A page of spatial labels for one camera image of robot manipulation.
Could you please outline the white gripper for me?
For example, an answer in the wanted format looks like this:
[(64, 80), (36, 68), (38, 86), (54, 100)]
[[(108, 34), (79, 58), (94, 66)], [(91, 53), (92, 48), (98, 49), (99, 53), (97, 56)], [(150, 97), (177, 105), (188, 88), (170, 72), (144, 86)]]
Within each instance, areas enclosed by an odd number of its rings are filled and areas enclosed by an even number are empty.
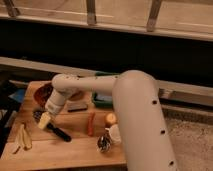
[(46, 126), (53, 119), (53, 115), (57, 115), (60, 113), (67, 99), (68, 99), (68, 95), (66, 93), (61, 93), (56, 90), (52, 91), (52, 94), (50, 95), (50, 97), (48, 98), (45, 104), (45, 110), (48, 112), (43, 112), (41, 114), (40, 121), (38, 123), (38, 127), (40, 129), (45, 129)]

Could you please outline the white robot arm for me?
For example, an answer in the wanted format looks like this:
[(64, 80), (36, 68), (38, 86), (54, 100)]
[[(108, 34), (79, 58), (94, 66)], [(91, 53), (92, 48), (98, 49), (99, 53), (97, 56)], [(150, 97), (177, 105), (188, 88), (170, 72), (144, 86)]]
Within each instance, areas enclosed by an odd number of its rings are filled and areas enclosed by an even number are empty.
[(45, 110), (58, 114), (75, 91), (108, 94), (118, 120), (128, 171), (179, 171), (158, 98), (157, 81), (129, 70), (120, 75), (78, 78), (58, 74)]

